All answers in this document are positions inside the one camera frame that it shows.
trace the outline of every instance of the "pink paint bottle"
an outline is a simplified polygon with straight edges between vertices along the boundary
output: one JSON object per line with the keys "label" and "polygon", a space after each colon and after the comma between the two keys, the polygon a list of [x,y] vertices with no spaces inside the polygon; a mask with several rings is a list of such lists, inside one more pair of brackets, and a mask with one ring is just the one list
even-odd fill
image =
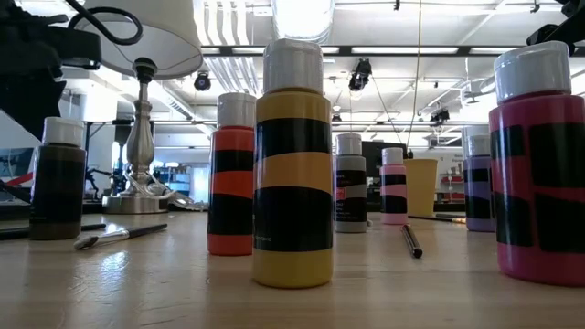
{"label": "pink paint bottle", "polygon": [[497,255],[507,275],[585,286],[585,105],[558,41],[494,63],[490,112]]}
{"label": "pink paint bottle", "polygon": [[389,147],[382,150],[380,177],[382,224],[406,224],[409,218],[406,203],[406,167],[401,148]]}

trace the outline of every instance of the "white bottle cap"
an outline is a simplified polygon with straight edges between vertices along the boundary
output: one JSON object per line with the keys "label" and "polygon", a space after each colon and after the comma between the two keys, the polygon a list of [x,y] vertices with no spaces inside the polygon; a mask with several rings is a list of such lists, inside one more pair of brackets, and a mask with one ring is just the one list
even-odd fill
{"label": "white bottle cap", "polygon": [[283,88],[305,88],[323,94],[323,52],[319,45],[283,38],[266,47],[264,93]]}
{"label": "white bottle cap", "polygon": [[388,147],[382,150],[382,164],[383,165],[403,165],[404,158],[402,148]]}
{"label": "white bottle cap", "polygon": [[229,92],[218,97],[218,126],[253,127],[256,113],[256,97],[239,92]]}
{"label": "white bottle cap", "polygon": [[83,122],[59,117],[45,118],[43,143],[65,143],[83,145]]}
{"label": "white bottle cap", "polygon": [[490,127],[487,124],[464,127],[462,138],[463,159],[490,154]]}
{"label": "white bottle cap", "polygon": [[362,136],[359,133],[341,133],[337,137],[337,155],[362,154]]}
{"label": "white bottle cap", "polygon": [[569,48],[560,41],[523,47],[494,62],[497,103],[539,91],[570,94]]}

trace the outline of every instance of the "brown paint bottle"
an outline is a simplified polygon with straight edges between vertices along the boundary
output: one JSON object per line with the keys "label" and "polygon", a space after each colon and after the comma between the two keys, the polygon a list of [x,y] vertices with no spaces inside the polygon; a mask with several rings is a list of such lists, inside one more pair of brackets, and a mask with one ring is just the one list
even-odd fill
{"label": "brown paint bottle", "polygon": [[31,189],[31,239],[73,239],[80,234],[86,161],[82,142],[83,123],[45,119]]}

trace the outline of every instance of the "gray paint bottle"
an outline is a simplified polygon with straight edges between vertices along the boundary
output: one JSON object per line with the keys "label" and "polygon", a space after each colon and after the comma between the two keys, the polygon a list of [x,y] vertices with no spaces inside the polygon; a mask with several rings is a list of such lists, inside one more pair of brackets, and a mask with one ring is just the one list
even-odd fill
{"label": "gray paint bottle", "polygon": [[335,157],[335,231],[367,231],[366,158],[357,133],[337,135]]}

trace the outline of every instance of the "paint bottle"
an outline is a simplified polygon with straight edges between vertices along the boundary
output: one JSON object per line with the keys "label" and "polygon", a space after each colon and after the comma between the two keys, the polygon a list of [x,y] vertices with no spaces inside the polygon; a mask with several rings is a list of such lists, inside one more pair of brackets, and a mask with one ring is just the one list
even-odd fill
{"label": "paint bottle", "polygon": [[585,286],[585,105],[571,96],[567,45],[494,63],[490,112],[497,255],[507,275]]}
{"label": "paint bottle", "polygon": [[212,255],[252,253],[254,112],[256,98],[218,98],[218,130],[211,135],[207,250]]}
{"label": "paint bottle", "polygon": [[382,150],[380,177],[382,178],[380,188],[382,224],[407,224],[409,216],[406,201],[406,167],[401,148],[389,147]]}
{"label": "paint bottle", "polygon": [[270,43],[264,50],[264,96],[256,106],[256,282],[306,288],[331,280],[331,147],[321,48],[290,39]]}
{"label": "paint bottle", "polygon": [[30,207],[31,239],[73,239],[81,231],[86,152],[83,123],[45,119],[37,148]]}
{"label": "paint bottle", "polygon": [[367,231],[366,158],[362,156],[362,137],[342,133],[336,137],[335,157],[335,231]]}
{"label": "paint bottle", "polygon": [[463,129],[463,183],[467,229],[495,232],[492,211],[492,158],[487,125]]}

